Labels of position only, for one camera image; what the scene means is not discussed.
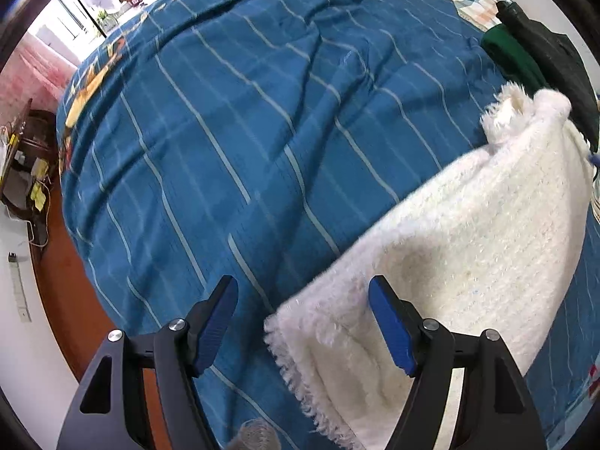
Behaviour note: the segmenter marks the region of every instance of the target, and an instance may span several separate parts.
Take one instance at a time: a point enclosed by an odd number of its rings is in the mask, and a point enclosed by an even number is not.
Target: green cloth
[[[481,39],[481,47],[508,80],[521,84],[529,96],[549,87],[536,61],[511,35],[504,24],[492,27]]]

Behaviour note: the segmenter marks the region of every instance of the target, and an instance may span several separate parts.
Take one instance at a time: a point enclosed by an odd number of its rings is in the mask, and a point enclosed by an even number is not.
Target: blue gripper pad
[[[214,308],[208,315],[204,329],[198,337],[198,352],[194,360],[194,367],[202,374],[215,361],[217,352],[221,346],[223,336],[227,331],[233,311],[238,304],[238,282],[227,276],[226,284],[217,285],[210,298],[206,301],[208,305],[214,302],[213,296],[218,299]]]
[[[406,375],[414,377],[417,363],[413,354],[413,338],[400,319],[402,315],[401,312],[398,312],[398,308],[401,309],[400,300],[385,277],[375,276],[369,282],[369,304],[392,360],[398,367],[404,369]]]

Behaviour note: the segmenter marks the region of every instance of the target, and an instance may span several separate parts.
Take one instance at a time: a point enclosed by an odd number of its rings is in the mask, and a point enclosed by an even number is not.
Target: blue striped blanket
[[[197,382],[221,444],[262,416],[284,448],[335,448],[263,320],[485,143],[503,78],[480,37],[450,0],[158,0],[79,68],[58,116],[64,218],[104,309],[151,332],[239,282]]]

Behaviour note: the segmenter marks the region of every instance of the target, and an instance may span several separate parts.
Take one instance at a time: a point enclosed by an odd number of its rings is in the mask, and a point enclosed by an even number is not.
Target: power strip
[[[31,323],[31,316],[29,315],[29,309],[27,308],[27,300],[25,299],[25,292],[23,291],[21,271],[19,270],[19,262],[17,261],[16,253],[8,253],[8,268],[10,269],[10,276],[13,280],[14,299],[17,302],[19,318],[21,318],[22,323]]]

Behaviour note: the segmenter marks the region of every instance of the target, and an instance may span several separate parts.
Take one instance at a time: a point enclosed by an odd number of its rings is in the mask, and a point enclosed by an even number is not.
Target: folded clothing
[[[502,75],[514,83],[521,84],[529,96],[547,88],[538,63],[516,40],[506,25],[499,24],[485,32],[481,47],[502,71]]]
[[[517,3],[499,1],[497,17],[535,59],[550,87],[571,101],[571,120],[598,150],[598,103],[581,56],[566,35],[549,31],[531,20]]]
[[[506,85],[482,117],[489,145],[421,186],[265,321],[281,374],[317,430],[383,449],[412,380],[391,359],[368,307],[385,275],[398,297],[454,332],[493,327],[523,373],[547,336],[583,243],[592,167],[556,91]],[[448,448],[455,373],[436,448]]]

